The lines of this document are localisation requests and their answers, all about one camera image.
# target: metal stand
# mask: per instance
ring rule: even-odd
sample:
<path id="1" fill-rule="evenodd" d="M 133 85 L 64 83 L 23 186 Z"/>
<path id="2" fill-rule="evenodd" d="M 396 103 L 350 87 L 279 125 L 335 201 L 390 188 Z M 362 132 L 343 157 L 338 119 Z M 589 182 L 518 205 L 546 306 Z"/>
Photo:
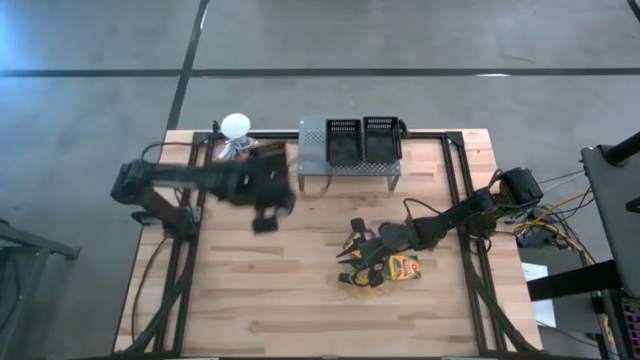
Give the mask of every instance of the metal stand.
<path id="1" fill-rule="evenodd" d="M 0 240 L 8 242 L 7 246 L 2 246 L 0 242 L 0 249 L 4 248 L 3 252 L 7 252 L 3 257 L 13 264 L 13 271 L 16 272 L 16 277 L 21 283 L 16 294 L 15 306 L 9 315 L 6 327 L 0 333 L 0 359 L 5 359 L 12 338 L 22 330 L 25 313 L 38 289 L 49 255 L 59 254 L 67 260 L 75 260 L 78 258 L 80 249 L 16 229 L 5 221 L 0 221 Z"/>
<path id="2" fill-rule="evenodd" d="M 402 175 L 398 160 L 384 164 L 361 161 L 354 166 L 329 165 L 325 160 L 327 137 L 325 118 L 304 118 L 300 121 L 298 137 L 297 171 L 300 192 L 304 192 L 304 180 L 307 176 L 384 176 L 387 179 L 387 189 L 392 192 Z"/>
<path id="3" fill-rule="evenodd" d="M 80 248 L 73 248 L 56 241 L 45 239 L 38 235 L 16 229 L 6 222 L 0 222 L 0 239 L 22 246 L 33 246 L 44 251 L 60 254 L 67 260 L 74 260 L 80 253 Z"/>

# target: perforated metal shelf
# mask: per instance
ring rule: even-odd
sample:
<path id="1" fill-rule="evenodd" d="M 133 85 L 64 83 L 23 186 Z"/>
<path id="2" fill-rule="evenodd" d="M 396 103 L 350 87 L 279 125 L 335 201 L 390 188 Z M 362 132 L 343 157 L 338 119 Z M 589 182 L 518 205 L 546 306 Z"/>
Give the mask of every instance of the perforated metal shelf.
<path id="1" fill-rule="evenodd" d="M 352 119 L 353 117 L 331 117 Z M 324 117 L 307 117 L 300 121 L 298 132 L 298 175 L 301 176 L 400 176 L 400 161 L 375 164 L 365 161 L 354 166 L 331 166 L 326 162 L 327 128 Z"/>

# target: yellow cable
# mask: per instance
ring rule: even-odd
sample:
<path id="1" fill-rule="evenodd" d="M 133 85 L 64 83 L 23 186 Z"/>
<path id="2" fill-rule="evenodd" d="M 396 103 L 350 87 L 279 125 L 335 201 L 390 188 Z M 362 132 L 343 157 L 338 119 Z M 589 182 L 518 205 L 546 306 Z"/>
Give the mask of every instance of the yellow cable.
<path id="1" fill-rule="evenodd" d="M 543 213 L 542 213 L 542 215 L 538 216 L 535 220 L 533 220 L 532 222 L 528 223 L 528 224 L 530 224 L 529 226 L 526 226 L 526 227 L 524 227 L 524 228 L 527 228 L 527 227 L 531 227 L 531 226 L 533 226 L 533 225 L 538 225 L 538 224 L 540 224 L 540 220 L 544 219 L 544 218 L 545 218 L 545 217 L 547 217 L 549 214 L 551 214 L 551 213 L 553 212 L 553 210 L 555 210 L 555 209 L 559 208 L 559 207 L 560 207 L 560 206 L 562 206 L 562 205 L 568 204 L 568 203 L 572 202 L 572 201 L 573 201 L 573 200 L 575 200 L 575 199 L 579 199 L 579 198 L 581 198 L 581 197 L 583 197 L 583 196 L 587 196 L 587 194 L 588 194 L 588 193 L 590 193 L 590 192 L 591 192 L 591 189 L 589 189 L 589 190 L 587 190 L 587 191 L 585 191 L 585 192 L 583 192 L 583 193 L 576 194 L 576 195 L 574 195 L 574 196 L 572 196 L 572 197 L 568 198 L 567 200 L 563 200 L 563 201 L 561 201 L 561 202 L 559 202 L 559 203 L 557 203 L 557 204 L 555 204 L 555 205 L 551 206 L 550 208 L 548 208 L 547 210 L 545 210 L 545 212 L 543 212 Z M 516 227 L 514 227 L 514 231 L 523 230 L 524 228 L 522 228 L 520 225 L 516 225 Z"/>
<path id="2" fill-rule="evenodd" d="M 589 265 L 591 265 L 591 264 L 595 264 L 595 260 L 594 260 L 593 258 L 591 258 L 591 255 L 589 255 L 586 251 L 584 251 L 584 249 L 582 248 L 582 246 L 580 246 L 578 243 L 576 243 L 576 242 L 575 242 L 571 237 L 569 237 L 567 234 L 565 234 L 565 233 L 561 232 L 557 227 L 555 227 L 555 226 L 551 226 L 551 225 L 549 225 L 549 224 L 545 224 L 545 223 L 541 223 L 541 224 L 534 224 L 534 223 L 532 223 L 532 222 L 530 222 L 530 223 L 529 223 L 529 222 L 526 222 L 526 223 L 519 224 L 519 225 L 526 225 L 527 227 L 539 226 L 539 227 L 546 228 L 547 230 L 549 230 L 549 231 L 553 232 L 554 234 L 557 234 L 558 236 L 560 236 L 561 238 L 563 238 L 563 239 L 567 242 L 567 244 L 569 244 L 569 246 L 570 246 L 573 250 L 583 252 L 583 253 L 584 253 L 584 255 L 585 255 L 585 256 L 586 256 L 586 258 L 587 258 L 587 262 L 589 263 Z M 516 230 L 516 228 L 517 228 L 518 226 L 515 226 L 515 227 L 513 228 L 514 232 L 519 231 L 519 230 Z"/>

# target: white ball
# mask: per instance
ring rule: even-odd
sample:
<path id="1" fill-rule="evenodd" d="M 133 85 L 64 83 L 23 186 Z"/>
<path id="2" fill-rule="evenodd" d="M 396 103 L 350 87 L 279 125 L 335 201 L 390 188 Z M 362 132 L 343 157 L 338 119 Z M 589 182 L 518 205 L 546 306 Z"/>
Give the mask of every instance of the white ball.
<path id="1" fill-rule="evenodd" d="M 239 139 L 249 132 L 251 121 L 240 113 L 229 114 L 222 120 L 220 130 L 228 139 Z"/>

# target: table leg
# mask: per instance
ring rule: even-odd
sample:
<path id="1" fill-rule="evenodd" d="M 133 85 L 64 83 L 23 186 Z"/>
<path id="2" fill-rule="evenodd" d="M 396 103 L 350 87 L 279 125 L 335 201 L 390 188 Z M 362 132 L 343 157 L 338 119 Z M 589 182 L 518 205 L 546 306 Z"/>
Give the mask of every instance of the table leg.
<path id="1" fill-rule="evenodd" d="M 301 193 L 304 192 L 304 176 L 298 175 L 298 190 Z"/>
<path id="2" fill-rule="evenodd" d="M 389 185 L 389 191 L 393 192 L 393 190 L 396 189 L 396 185 L 398 184 L 399 179 L 400 175 L 387 176 L 387 185 Z"/>

